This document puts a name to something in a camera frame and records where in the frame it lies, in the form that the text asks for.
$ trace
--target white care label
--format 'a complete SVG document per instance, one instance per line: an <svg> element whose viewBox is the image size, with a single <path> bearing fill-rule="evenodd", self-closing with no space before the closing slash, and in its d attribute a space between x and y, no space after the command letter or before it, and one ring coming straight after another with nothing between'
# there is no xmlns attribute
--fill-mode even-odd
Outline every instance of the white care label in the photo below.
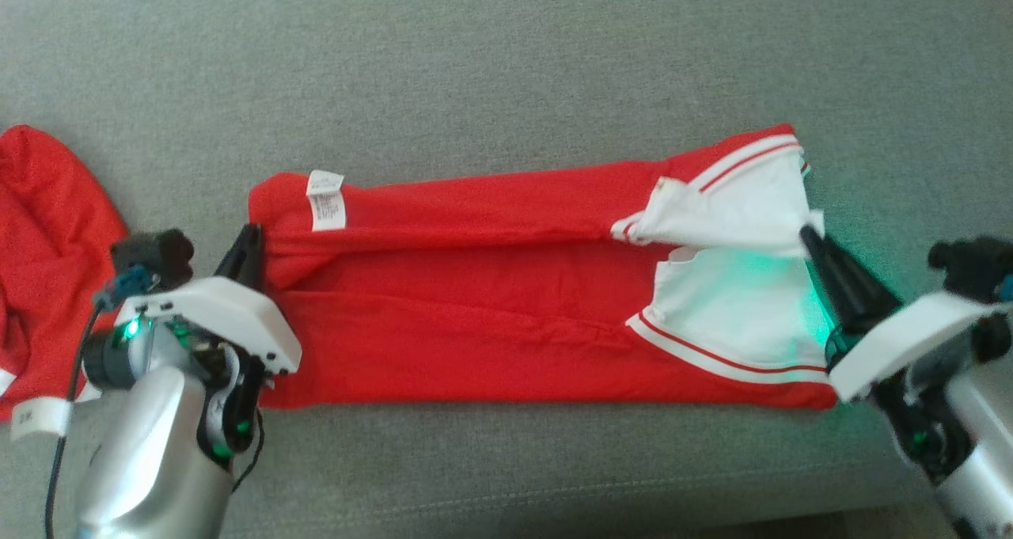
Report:
<svg viewBox="0 0 1013 539"><path fill-rule="evenodd" d="M37 397L14 406L10 415L10 440L51 434L65 437L74 404L57 397Z"/></svg>
<svg viewBox="0 0 1013 539"><path fill-rule="evenodd" d="M344 175L315 170L306 185L306 199L313 211L313 232L343 229L347 223L341 182Z"/></svg>

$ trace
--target gray fabric surface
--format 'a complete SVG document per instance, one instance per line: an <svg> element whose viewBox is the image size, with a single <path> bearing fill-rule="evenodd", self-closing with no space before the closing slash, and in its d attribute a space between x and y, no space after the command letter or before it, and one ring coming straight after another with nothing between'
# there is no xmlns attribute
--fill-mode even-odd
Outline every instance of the gray fabric surface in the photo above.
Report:
<svg viewBox="0 0 1013 539"><path fill-rule="evenodd" d="M0 125L51 132L207 273L254 182L663 157L792 122L830 230L901 294L1011 233L1008 0L0 0ZM58 505L113 402L81 407ZM871 410L332 406L268 413L227 537L633 534L923 494ZM0 429L0 537L52 442Z"/></svg>

